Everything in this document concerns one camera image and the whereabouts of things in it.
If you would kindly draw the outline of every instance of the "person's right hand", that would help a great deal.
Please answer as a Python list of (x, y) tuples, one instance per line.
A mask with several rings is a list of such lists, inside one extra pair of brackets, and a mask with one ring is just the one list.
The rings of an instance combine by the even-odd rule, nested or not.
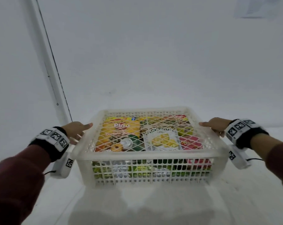
[(231, 120), (214, 117), (208, 122), (199, 122), (200, 126), (210, 127), (218, 136), (224, 137), (224, 130), (228, 127)]

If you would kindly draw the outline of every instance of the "white plastic basket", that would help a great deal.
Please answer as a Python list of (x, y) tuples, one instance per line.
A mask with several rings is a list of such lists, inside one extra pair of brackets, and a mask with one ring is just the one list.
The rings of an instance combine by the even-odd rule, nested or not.
[[(147, 150), (143, 151), (103, 150), (95, 152), (100, 144), (98, 139), (103, 131), (102, 125), (108, 117), (126, 117), (134, 121), (143, 117), (143, 125), (140, 129), (145, 131), (144, 129), (149, 130), (154, 126), (165, 125), (167, 121), (162, 124), (158, 120), (165, 120), (166, 117), (174, 115), (185, 115), (188, 118), (193, 127), (192, 135), (197, 137), (198, 142), (201, 143), (200, 149), (182, 150), (182, 146), (178, 145), (176, 148), (166, 146), (167, 150), (157, 151), (151, 141), (146, 146)], [(91, 119), (94, 125), (75, 146), (72, 158), (78, 162), (85, 185), (209, 183), (216, 179), (225, 168), (228, 148), (210, 128), (199, 126), (199, 121), (201, 121), (199, 117), (188, 107), (103, 110)], [(181, 131), (177, 126), (173, 127), (175, 132), (176, 130)]]

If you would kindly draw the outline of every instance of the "hand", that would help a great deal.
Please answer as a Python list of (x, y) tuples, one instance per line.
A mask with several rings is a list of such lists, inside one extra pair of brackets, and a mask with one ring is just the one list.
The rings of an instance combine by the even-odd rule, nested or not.
[(204, 127), (210, 127), (218, 136), (224, 137), (224, 130), (228, 127), (231, 121), (232, 120), (214, 117), (208, 122), (199, 122), (199, 125)]
[(68, 123), (67, 125), (62, 126), (62, 128), (66, 131), (66, 134), (70, 140), (70, 144), (76, 145), (77, 142), (75, 140), (80, 140), (81, 137), (84, 135), (84, 130), (87, 130), (92, 127), (92, 123), (83, 125), (79, 121), (73, 121)]

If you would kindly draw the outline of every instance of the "wristband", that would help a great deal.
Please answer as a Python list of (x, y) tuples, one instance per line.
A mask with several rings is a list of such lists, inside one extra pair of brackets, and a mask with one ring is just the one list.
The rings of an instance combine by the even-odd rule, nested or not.
[(69, 142), (66, 131), (61, 127), (55, 126), (42, 131), (29, 145), (42, 147), (49, 154), (51, 162), (55, 162), (65, 153)]
[(250, 141), (257, 134), (264, 133), (269, 135), (259, 124), (248, 118), (231, 121), (225, 129), (225, 133), (226, 137), (239, 149), (252, 149)]

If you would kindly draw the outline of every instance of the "person's left hand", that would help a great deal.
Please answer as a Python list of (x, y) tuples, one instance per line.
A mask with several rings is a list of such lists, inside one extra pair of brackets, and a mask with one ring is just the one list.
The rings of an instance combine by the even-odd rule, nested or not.
[(62, 126), (62, 128), (66, 131), (67, 137), (70, 140), (70, 144), (76, 145), (77, 142), (74, 141), (74, 139), (79, 141), (84, 135), (83, 131), (91, 128), (92, 125), (92, 123), (83, 125), (79, 121), (73, 121), (71, 123), (68, 123), (67, 125)]

